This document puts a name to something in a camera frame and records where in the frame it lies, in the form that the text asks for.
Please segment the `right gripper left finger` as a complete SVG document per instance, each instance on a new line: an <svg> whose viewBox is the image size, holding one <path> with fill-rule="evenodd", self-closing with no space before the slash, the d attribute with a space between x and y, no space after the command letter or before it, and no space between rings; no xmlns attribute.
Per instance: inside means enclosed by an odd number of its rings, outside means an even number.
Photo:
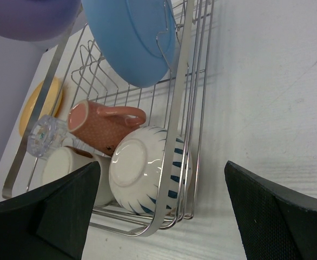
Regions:
<svg viewBox="0 0 317 260"><path fill-rule="evenodd" d="M100 176L92 162L0 201L0 259L81 259Z"/></svg>

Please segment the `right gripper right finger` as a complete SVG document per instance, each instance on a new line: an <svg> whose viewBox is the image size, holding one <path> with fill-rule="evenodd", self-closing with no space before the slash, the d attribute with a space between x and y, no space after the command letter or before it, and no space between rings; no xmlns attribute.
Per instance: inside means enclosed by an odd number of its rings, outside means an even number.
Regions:
<svg viewBox="0 0 317 260"><path fill-rule="evenodd" d="M317 259L317 199L228 161L224 176L247 259Z"/></svg>

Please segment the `clear glass tumbler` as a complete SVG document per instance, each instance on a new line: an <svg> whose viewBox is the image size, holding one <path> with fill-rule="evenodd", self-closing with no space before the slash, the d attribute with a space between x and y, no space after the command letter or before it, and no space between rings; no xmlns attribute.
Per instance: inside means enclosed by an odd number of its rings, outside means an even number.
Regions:
<svg viewBox="0 0 317 260"><path fill-rule="evenodd" d="M58 148L69 146L82 149L83 142L68 132L67 122L44 115L33 126L27 142L27 152L47 160Z"/></svg>

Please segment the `yellow plate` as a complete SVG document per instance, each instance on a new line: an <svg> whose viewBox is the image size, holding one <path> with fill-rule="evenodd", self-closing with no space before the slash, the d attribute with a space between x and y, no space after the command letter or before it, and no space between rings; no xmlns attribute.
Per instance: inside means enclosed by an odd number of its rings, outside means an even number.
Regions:
<svg viewBox="0 0 317 260"><path fill-rule="evenodd" d="M50 115L52 113L53 116L56 115L63 96L63 90L61 90L61 81L59 78L54 77L50 86L50 89L48 91L46 100L44 102L43 108L41 110L41 113L39 115L39 118L41 118L44 115ZM19 122L19 134L20 136L23 136L24 131L27 127L29 118L31 116L31 113L33 111L33 108L36 104L38 95L43 87L43 81L36 87L36 89L33 91L31 96L29 97L28 101L26 102L21 119Z"/></svg>

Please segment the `blue plate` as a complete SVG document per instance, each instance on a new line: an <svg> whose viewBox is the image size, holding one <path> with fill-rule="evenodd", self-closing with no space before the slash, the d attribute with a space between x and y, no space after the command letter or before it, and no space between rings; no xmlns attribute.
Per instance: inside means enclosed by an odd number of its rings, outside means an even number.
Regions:
<svg viewBox="0 0 317 260"><path fill-rule="evenodd" d="M171 1L82 1L90 31L107 62L127 83L147 88L173 64Z"/></svg>

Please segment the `purple plate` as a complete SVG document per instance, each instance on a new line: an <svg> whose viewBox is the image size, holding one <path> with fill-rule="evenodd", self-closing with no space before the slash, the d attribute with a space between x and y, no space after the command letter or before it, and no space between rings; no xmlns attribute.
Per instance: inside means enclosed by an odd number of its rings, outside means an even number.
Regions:
<svg viewBox="0 0 317 260"><path fill-rule="evenodd" d="M45 41L73 23L80 1L1 1L0 36L19 41Z"/></svg>

